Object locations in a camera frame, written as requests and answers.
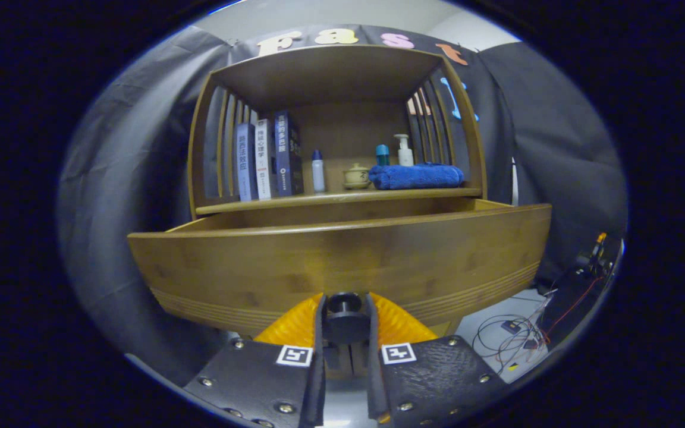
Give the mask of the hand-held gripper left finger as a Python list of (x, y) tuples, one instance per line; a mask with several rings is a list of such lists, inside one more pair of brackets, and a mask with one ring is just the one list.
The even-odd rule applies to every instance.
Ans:
[(308, 298), (263, 341), (233, 338), (185, 386), (199, 400), (260, 427), (323, 425), (326, 296)]

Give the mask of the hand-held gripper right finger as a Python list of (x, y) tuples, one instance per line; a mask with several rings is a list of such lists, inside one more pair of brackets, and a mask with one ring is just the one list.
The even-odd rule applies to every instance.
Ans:
[(490, 409), (509, 386), (464, 338), (386, 341), (408, 333), (386, 319), (384, 299), (366, 296), (370, 315), (367, 412), (383, 427), (451, 427)]

